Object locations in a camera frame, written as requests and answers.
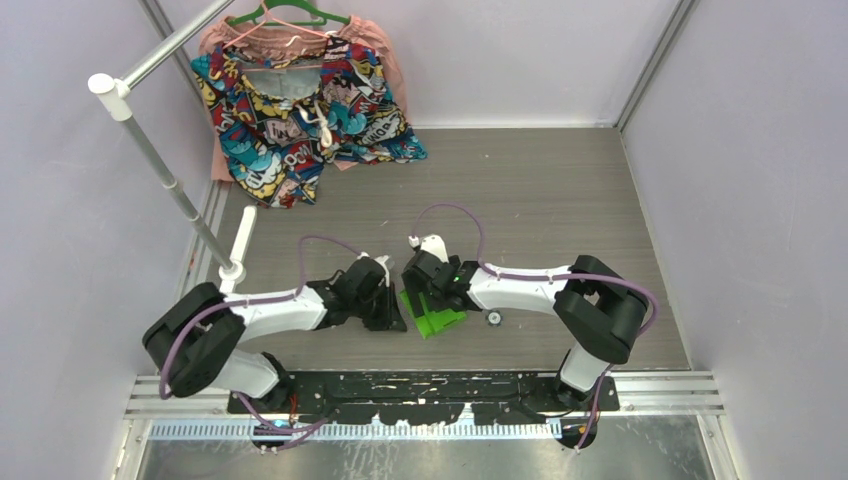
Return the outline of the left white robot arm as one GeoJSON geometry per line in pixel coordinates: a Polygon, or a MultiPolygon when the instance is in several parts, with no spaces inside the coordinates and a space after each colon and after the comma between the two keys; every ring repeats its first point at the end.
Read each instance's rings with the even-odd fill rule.
{"type": "Polygon", "coordinates": [[[193,287],[144,334],[142,345],[160,372],[163,399],[219,388],[269,413],[290,403],[290,374],[274,355],[246,353],[259,337],[318,331],[361,320],[372,332],[404,332],[387,256],[360,255],[344,270],[286,291],[224,293],[211,282],[193,287]]]}

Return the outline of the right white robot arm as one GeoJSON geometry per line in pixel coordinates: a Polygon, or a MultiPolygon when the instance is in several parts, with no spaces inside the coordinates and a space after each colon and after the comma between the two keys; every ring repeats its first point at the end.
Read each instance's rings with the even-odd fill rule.
{"type": "Polygon", "coordinates": [[[503,310],[522,310],[558,318],[576,342],[554,386],[558,403],[571,411],[592,400],[610,367],[628,362],[658,310],[650,291],[590,255],[578,256],[571,265],[534,270],[440,258],[418,249],[402,279],[416,317],[474,311],[500,319],[503,310]]]}

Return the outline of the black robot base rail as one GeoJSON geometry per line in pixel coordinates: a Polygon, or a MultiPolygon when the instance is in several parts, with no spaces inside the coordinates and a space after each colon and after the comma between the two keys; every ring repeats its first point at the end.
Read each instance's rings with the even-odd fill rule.
{"type": "Polygon", "coordinates": [[[250,372],[227,366],[213,382],[230,391],[231,414],[256,411],[267,420],[292,418],[298,426],[453,425],[467,415],[475,426],[541,424],[580,418],[597,407],[615,412],[620,402],[607,377],[601,395],[569,393],[545,371],[285,371],[250,372]]]}

